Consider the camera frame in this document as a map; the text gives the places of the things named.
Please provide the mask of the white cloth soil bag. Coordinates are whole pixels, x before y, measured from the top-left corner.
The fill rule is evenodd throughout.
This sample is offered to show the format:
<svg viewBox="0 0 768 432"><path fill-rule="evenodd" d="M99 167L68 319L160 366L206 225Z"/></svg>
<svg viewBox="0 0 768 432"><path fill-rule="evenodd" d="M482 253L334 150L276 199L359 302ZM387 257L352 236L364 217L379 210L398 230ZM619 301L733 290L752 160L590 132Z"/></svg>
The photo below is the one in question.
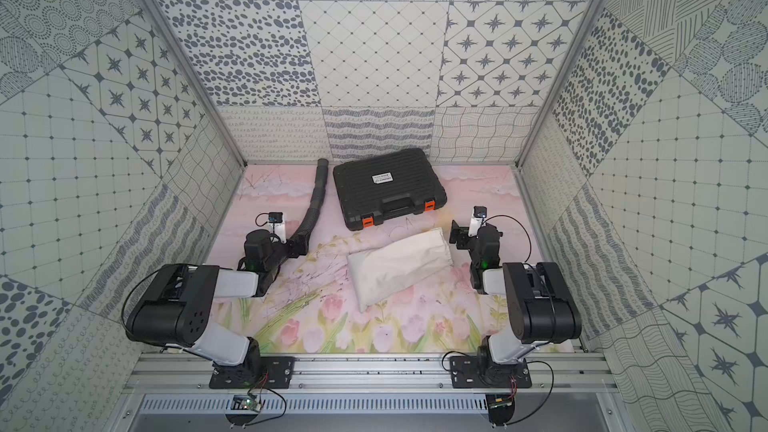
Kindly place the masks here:
<svg viewBox="0 0 768 432"><path fill-rule="evenodd" d="M450 269L453 260L441 228L379 249L347 256L348 273L360 312L426 278Z"/></svg>

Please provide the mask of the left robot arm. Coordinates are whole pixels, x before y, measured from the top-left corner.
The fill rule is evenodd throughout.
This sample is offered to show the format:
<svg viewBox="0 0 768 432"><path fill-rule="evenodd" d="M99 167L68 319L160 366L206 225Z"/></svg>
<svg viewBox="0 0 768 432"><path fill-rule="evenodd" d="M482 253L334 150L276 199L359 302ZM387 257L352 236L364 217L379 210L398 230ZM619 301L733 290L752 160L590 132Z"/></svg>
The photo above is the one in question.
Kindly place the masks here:
<svg viewBox="0 0 768 432"><path fill-rule="evenodd" d="M282 264L307 253L310 236L305 227L288 239L259 229L246 236L245 256L236 269L186 263L161 267L145 278L149 285L132 310L121 312L127 338L178 348L208 359L219 374L256 381L262 369L258 342L213 322L213 302L264 296Z"/></svg>

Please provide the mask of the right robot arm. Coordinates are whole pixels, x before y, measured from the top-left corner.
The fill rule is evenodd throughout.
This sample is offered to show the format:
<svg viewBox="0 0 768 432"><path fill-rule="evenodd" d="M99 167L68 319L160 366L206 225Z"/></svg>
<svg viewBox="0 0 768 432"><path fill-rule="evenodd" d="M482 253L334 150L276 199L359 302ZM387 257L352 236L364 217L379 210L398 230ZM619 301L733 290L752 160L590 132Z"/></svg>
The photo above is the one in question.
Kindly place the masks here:
<svg viewBox="0 0 768 432"><path fill-rule="evenodd" d="M500 259L502 233L482 218L470 225L451 224L449 242L469 253L470 283L482 295L507 301L508 325L485 337L477 352L477 372L522 371L536 348L577 339L582 319L558 264L505 262Z"/></svg>

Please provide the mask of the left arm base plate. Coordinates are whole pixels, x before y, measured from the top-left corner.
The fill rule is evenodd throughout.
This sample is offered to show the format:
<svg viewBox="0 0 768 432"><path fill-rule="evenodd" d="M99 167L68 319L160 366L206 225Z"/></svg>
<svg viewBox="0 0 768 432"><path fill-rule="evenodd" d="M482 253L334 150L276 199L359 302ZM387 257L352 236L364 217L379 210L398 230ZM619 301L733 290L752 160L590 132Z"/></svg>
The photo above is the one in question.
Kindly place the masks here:
<svg viewBox="0 0 768 432"><path fill-rule="evenodd" d="M288 389L292 380L296 358L294 356L262 356L254 361L247 359L237 366L214 365L209 388Z"/></svg>

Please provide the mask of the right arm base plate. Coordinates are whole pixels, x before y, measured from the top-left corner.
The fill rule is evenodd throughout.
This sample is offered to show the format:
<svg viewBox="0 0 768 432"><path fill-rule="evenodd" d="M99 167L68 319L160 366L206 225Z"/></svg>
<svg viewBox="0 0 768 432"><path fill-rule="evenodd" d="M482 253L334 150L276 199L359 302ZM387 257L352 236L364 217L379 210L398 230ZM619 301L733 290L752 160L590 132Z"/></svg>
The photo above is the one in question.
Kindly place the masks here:
<svg viewBox="0 0 768 432"><path fill-rule="evenodd" d="M500 365L490 359L452 354L443 359L454 389L528 389L532 387L524 364Z"/></svg>

